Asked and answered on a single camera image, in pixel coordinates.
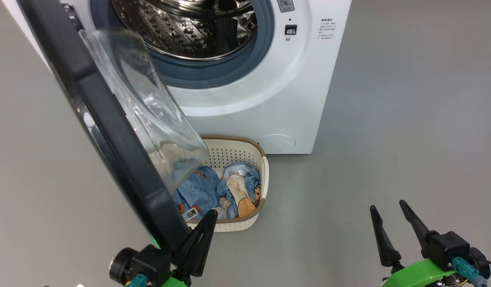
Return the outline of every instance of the green light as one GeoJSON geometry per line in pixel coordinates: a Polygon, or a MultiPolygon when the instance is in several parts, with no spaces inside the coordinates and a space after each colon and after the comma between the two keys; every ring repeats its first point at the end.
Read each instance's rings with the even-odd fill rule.
{"type": "Polygon", "coordinates": [[[158,249],[161,249],[161,248],[160,248],[160,246],[158,245],[158,243],[156,242],[155,238],[153,237],[153,235],[151,235],[151,234],[150,234],[150,237],[151,237],[151,239],[153,240],[153,242],[155,243],[156,247],[157,247],[158,249]]]}

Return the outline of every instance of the white washing machine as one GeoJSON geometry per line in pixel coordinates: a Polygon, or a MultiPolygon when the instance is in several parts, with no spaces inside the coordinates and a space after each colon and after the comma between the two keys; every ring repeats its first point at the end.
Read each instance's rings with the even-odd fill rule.
{"type": "MultiPolygon", "coordinates": [[[[43,57],[16,0],[3,1],[43,57]]],[[[61,3],[78,29],[139,33],[200,134],[250,138],[270,154],[311,153],[351,0],[61,3]]]]}

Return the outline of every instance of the clothes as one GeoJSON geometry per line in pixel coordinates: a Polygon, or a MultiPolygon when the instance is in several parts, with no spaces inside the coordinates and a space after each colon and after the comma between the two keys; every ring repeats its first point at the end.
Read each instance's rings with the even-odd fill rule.
{"type": "Polygon", "coordinates": [[[174,202],[182,214],[195,208],[199,213],[195,218],[202,219],[210,209],[219,205],[215,192],[219,182],[219,176],[213,169],[200,167],[174,191],[174,202]]]}
{"type": "Polygon", "coordinates": [[[261,179],[258,171],[243,162],[228,165],[217,185],[217,196],[226,198],[231,203],[225,208],[220,200],[227,218],[251,214],[261,200],[261,179]],[[240,202],[244,199],[247,200],[242,202],[244,204],[242,207],[240,202]]]}

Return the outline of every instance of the gray floor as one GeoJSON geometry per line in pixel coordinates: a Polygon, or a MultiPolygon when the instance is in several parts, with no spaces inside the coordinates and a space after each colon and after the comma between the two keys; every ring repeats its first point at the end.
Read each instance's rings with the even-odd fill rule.
{"type": "MultiPolygon", "coordinates": [[[[0,285],[116,286],[149,238],[34,53],[0,5],[0,285]]],[[[353,1],[313,154],[269,160],[260,218],[195,287],[378,286],[371,204],[420,260],[400,199],[491,259],[491,1],[353,1]]]]}

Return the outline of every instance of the plastic basket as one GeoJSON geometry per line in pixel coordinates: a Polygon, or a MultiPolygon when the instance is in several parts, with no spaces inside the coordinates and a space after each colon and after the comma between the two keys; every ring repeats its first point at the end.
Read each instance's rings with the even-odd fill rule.
{"type": "MultiPolygon", "coordinates": [[[[231,232],[248,229],[256,222],[260,211],[265,204],[268,192],[268,160],[265,152],[256,142],[247,138],[231,136],[203,136],[208,146],[209,158],[205,162],[219,176],[224,173],[224,168],[235,162],[245,162],[256,167],[261,178],[261,200],[256,210],[244,218],[218,220],[215,232],[231,232]]],[[[191,219],[187,222],[189,227],[196,227],[199,220],[191,219]]]]}

